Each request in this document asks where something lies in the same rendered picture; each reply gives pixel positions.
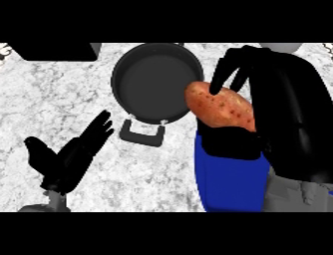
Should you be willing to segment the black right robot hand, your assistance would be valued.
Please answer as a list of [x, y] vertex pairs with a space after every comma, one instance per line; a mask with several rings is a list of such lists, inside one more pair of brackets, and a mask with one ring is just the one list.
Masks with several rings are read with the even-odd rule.
[[265, 158], [278, 176], [333, 184], [333, 101], [312, 64], [297, 56], [243, 46], [219, 59], [209, 92], [250, 85], [255, 130], [197, 125], [204, 152]]

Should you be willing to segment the black appliance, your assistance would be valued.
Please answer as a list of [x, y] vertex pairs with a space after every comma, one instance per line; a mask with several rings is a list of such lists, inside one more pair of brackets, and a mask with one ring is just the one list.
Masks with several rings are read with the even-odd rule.
[[27, 61], [95, 62], [101, 43], [11, 43], [14, 51]]

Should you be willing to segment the dark grey pot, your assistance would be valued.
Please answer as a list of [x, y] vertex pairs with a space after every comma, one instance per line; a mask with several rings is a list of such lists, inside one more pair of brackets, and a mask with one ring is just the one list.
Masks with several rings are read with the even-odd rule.
[[144, 43], [119, 59], [111, 87], [129, 116], [120, 139], [148, 146], [161, 146], [166, 125], [190, 112], [184, 89], [203, 80], [203, 67], [184, 43]]

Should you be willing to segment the orange-brown sweet potato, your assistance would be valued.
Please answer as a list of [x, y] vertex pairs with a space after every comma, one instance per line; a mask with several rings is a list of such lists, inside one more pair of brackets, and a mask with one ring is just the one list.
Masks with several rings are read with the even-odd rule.
[[192, 82], [184, 90], [185, 103], [197, 118], [210, 128], [241, 127], [256, 131], [247, 99], [228, 88], [213, 96], [209, 86], [207, 82]]

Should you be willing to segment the pale grey object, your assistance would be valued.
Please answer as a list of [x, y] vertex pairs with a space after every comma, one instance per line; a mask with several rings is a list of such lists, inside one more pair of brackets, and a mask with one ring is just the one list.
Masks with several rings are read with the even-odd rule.
[[294, 53], [300, 46], [300, 43], [260, 43], [262, 48], [268, 48], [274, 52], [287, 54]]

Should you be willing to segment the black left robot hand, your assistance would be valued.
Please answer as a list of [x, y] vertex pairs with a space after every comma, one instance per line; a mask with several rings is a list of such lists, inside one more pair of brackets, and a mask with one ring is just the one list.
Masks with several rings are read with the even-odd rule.
[[28, 149], [28, 164], [43, 174], [40, 187], [65, 195], [86, 174], [93, 157], [114, 133], [111, 113], [102, 111], [80, 136], [74, 137], [59, 152], [53, 152], [34, 136], [24, 140]]

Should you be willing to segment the blue tray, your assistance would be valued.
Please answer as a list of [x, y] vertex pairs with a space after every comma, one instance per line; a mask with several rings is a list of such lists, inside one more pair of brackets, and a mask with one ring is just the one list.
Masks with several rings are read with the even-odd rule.
[[260, 212], [263, 210], [269, 169], [265, 157], [237, 160], [210, 156], [194, 142], [194, 172], [201, 205], [206, 211]]

